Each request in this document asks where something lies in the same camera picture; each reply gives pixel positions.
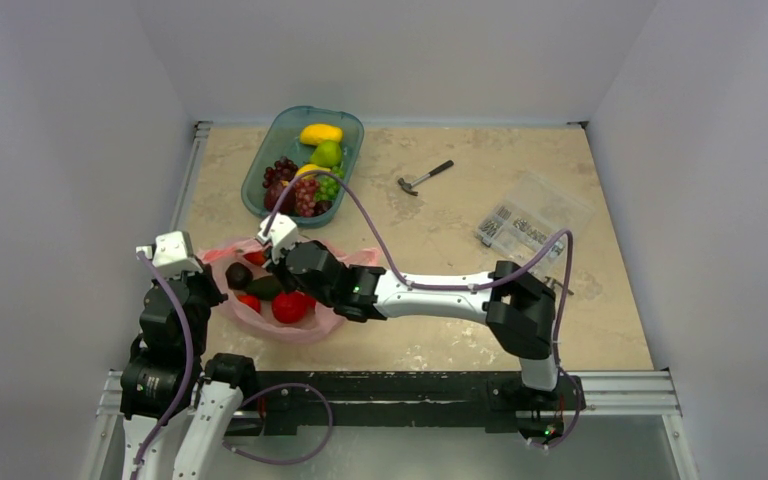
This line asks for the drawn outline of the yellow fake mango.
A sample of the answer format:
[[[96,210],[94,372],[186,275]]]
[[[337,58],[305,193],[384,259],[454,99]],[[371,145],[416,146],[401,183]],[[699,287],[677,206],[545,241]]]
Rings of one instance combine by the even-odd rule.
[[[340,143],[343,137],[344,132],[340,127],[325,123],[314,123],[307,125],[301,130],[299,142],[308,146],[319,146],[323,142]]]

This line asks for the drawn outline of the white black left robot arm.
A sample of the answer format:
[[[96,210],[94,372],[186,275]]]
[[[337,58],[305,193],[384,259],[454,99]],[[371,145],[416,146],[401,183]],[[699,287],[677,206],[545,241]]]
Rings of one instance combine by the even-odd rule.
[[[146,292],[120,380],[125,479],[205,478],[233,413],[258,395],[251,358],[201,360],[211,310],[228,298],[211,270],[168,284],[155,281]]]

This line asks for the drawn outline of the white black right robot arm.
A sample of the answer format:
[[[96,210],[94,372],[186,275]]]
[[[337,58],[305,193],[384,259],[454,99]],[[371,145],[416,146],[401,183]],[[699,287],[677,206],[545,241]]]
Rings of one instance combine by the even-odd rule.
[[[268,248],[267,255],[267,271],[286,291],[300,291],[350,321],[431,316],[484,325],[518,359],[529,404],[544,407],[560,394],[556,293],[514,262],[464,276],[397,276],[346,264],[319,241]]]

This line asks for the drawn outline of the yellow green fake pear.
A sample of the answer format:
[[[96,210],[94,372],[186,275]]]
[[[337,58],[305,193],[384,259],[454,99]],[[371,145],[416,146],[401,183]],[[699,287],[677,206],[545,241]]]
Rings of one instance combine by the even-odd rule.
[[[326,140],[314,149],[309,161],[319,167],[333,168],[339,166],[342,159],[343,151],[341,144],[337,141]]]

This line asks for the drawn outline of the pink plastic bag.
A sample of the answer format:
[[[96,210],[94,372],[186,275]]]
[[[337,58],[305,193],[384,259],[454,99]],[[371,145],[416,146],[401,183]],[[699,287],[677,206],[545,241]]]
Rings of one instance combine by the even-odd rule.
[[[244,253],[257,250],[263,250],[263,247],[255,239],[241,238],[197,253],[203,264],[212,267],[217,286],[228,295],[228,299],[215,308],[218,313],[248,334],[290,344],[317,343],[347,322],[346,318],[336,314],[333,309],[318,303],[309,308],[302,321],[284,325],[273,318],[270,301],[261,301],[260,314],[238,302],[236,296],[243,292],[231,290],[228,287],[225,271],[230,264],[240,262],[252,271],[255,279],[267,276],[268,272],[263,267],[252,265],[243,258]]]

